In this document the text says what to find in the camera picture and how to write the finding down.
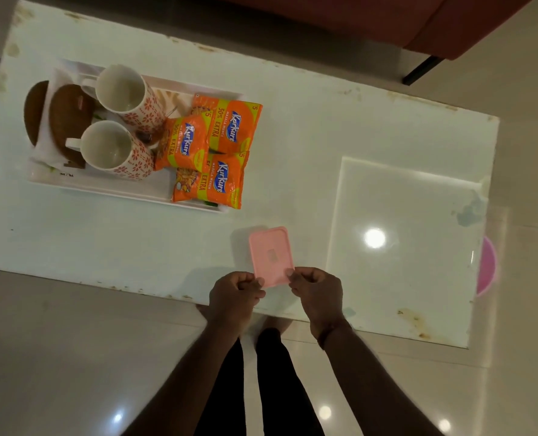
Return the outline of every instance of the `kurkure packet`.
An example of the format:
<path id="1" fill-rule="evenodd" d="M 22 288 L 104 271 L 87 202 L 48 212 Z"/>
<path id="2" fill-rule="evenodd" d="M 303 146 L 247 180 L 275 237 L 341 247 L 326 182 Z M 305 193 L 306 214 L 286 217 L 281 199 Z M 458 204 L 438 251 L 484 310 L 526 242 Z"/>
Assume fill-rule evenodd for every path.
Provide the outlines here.
<path id="1" fill-rule="evenodd" d="M 156 171 L 165 167 L 202 171 L 208 155 L 208 127 L 212 111 L 167 119 L 156 152 Z"/>
<path id="2" fill-rule="evenodd" d="M 214 110 L 208 129 L 210 148 L 221 153 L 249 151 L 263 106 L 254 102 L 228 101 L 203 94 L 192 99 L 192 113 Z"/>
<path id="3" fill-rule="evenodd" d="M 240 209 L 249 152 L 209 154 L 205 172 L 178 168 L 173 202 L 199 199 Z"/>

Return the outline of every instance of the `kurkure logo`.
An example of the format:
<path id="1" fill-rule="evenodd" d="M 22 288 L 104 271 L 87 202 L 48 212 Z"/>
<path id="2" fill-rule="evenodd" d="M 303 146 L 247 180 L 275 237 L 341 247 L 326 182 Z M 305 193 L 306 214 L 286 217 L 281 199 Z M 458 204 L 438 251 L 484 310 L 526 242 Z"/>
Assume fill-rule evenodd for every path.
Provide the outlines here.
<path id="1" fill-rule="evenodd" d="M 229 124 L 226 126 L 226 137 L 231 142 L 236 142 L 236 133 L 239 132 L 241 115 L 233 111 L 233 116 L 230 118 Z"/>
<path id="2" fill-rule="evenodd" d="M 186 127 L 184 129 L 184 137 L 182 138 L 182 143 L 180 144 L 180 153 L 183 156 L 188 156 L 190 154 L 190 145 L 194 139 L 194 125 L 185 123 Z"/>
<path id="3" fill-rule="evenodd" d="M 225 192 L 225 183 L 229 178 L 229 165 L 224 162 L 218 161 L 218 170 L 214 177 L 214 189 L 219 193 Z"/>

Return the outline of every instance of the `bracelet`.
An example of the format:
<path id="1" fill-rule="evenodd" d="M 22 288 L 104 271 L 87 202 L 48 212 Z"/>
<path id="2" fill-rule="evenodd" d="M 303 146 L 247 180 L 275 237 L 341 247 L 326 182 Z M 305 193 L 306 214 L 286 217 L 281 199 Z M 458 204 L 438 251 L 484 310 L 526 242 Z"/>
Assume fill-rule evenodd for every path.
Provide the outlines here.
<path id="1" fill-rule="evenodd" d="M 347 325 L 349 326 L 351 329 L 351 325 L 349 322 L 347 321 L 344 321 L 344 322 L 337 322 L 336 324 L 330 324 L 329 326 L 327 326 L 325 329 L 323 329 L 321 331 L 321 333 L 319 334 L 319 337 L 317 337 L 317 344 L 319 344 L 319 347 L 321 347 L 321 349 L 324 351 L 324 347 L 325 347 L 325 340 L 327 340 L 327 338 L 329 337 L 330 333 L 332 333 L 335 329 L 339 328 L 339 327 L 342 327 L 344 325 Z"/>

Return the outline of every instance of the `hand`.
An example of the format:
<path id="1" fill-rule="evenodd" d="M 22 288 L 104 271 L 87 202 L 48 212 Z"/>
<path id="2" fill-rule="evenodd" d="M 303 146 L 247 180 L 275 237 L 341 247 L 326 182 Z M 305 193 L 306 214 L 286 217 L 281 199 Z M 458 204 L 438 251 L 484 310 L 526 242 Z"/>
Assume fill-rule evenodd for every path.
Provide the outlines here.
<path id="1" fill-rule="evenodd" d="M 255 279 L 250 272 L 231 272 L 220 278 L 210 291 L 208 325 L 238 338 L 249 324 L 252 308 L 265 297 L 263 284 L 262 278 Z"/>
<path id="2" fill-rule="evenodd" d="M 327 328 L 348 325 L 342 313 L 342 282 L 315 267 L 287 270 L 292 292 L 302 299 L 311 334 L 317 339 Z"/>

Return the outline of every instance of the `mug handle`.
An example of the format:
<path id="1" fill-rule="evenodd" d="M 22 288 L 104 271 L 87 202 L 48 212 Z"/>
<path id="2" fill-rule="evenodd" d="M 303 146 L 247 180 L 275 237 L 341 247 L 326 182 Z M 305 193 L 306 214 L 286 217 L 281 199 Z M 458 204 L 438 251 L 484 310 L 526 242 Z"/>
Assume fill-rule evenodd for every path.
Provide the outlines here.
<path id="1" fill-rule="evenodd" d="M 80 152 L 81 151 L 81 139 L 67 138 L 67 140 L 65 141 L 65 146 L 67 148 L 71 148 L 72 150 Z"/>
<path id="2" fill-rule="evenodd" d="M 97 96 L 95 94 L 95 85 L 96 84 L 97 84 L 97 78 L 83 78 L 79 85 L 81 86 L 81 89 L 85 93 L 87 93 L 89 96 L 97 99 Z"/>

